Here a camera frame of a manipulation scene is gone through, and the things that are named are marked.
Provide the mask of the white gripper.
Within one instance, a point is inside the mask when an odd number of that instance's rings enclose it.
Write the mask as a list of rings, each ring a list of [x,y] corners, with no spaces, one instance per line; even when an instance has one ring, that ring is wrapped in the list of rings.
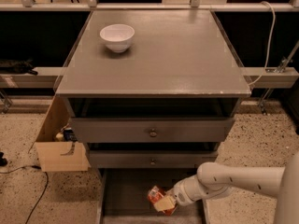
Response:
[[[216,190],[209,189],[199,182],[196,175],[184,178],[177,182],[172,189],[173,196],[159,197],[153,204],[158,212],[173,210],[178,205],[187,206],[202,199],[210,199],[217,195]]]

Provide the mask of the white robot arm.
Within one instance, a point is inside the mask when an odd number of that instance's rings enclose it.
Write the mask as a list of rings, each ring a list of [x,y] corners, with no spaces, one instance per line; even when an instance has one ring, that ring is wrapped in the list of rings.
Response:
[[[179,205],[225,197],[231,188],[275,198],[274,224],[299,224],[299,154],[284,167],[230,167],[205,162],[195,175],[180,180],[168,191],[153,187],[148,200],[156,211],[170,215]]]

